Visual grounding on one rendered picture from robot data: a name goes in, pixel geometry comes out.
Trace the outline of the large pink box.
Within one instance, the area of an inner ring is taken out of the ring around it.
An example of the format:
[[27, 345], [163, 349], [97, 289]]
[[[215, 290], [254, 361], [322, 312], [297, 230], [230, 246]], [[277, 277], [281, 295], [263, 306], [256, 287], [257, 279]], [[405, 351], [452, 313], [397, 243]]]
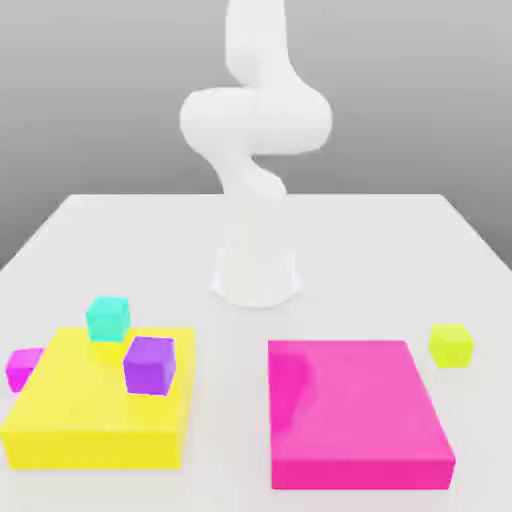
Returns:
[[446, 490], [456, 458], [403, 341], [268, 343], [271, 485]]

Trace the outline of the small magenta cube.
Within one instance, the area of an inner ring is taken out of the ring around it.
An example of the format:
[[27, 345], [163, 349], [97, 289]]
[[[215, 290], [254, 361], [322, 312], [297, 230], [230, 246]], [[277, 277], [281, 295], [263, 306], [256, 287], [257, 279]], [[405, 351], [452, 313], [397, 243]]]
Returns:
[[8, 385], [13, 393], [18, 393], [23, 389], [43, 351], [43, 348], [29, 348], [15, 350], [11, 353], [5, 372]]

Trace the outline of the small lime cube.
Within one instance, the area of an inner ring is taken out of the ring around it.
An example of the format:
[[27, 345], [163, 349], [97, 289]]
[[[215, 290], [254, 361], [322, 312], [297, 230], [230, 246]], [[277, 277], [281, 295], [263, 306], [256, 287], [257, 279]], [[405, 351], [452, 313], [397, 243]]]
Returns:
[[470, 365], [474, 340], [463, 324], [433, 324], [429, 353], [440, 368], [466, 368]]

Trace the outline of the small cyan cube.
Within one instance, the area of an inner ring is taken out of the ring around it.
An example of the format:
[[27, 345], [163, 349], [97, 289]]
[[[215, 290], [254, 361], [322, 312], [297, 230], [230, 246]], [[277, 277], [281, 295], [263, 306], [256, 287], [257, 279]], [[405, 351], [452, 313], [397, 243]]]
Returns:
[[122, 342], [131, 326], [129, 301], [120, 296], [98, 296], [86, 312], [89, 339]]

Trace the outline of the large yellow box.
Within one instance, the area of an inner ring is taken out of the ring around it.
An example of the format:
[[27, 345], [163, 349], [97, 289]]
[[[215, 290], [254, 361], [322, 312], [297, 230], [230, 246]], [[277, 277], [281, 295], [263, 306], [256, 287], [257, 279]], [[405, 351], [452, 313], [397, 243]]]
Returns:
[[[177, 369], [164, 396], [130, 394], [123, 359], [134, 338], [175, 342]], [[0, 438], [11, 468], [180, 468], [196, 369], [191, 328], [131, 328], [122, 342], [93, 342], [60, 328], [18, 394]]]

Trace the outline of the small purple cube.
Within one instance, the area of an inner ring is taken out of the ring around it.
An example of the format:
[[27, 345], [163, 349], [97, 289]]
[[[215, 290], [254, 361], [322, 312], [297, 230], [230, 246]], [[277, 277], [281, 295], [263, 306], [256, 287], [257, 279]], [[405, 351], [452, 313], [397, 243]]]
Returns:
[[136, 336], [123, 359], [127, 392], [166, 396], [176, 372], [173, 338]]

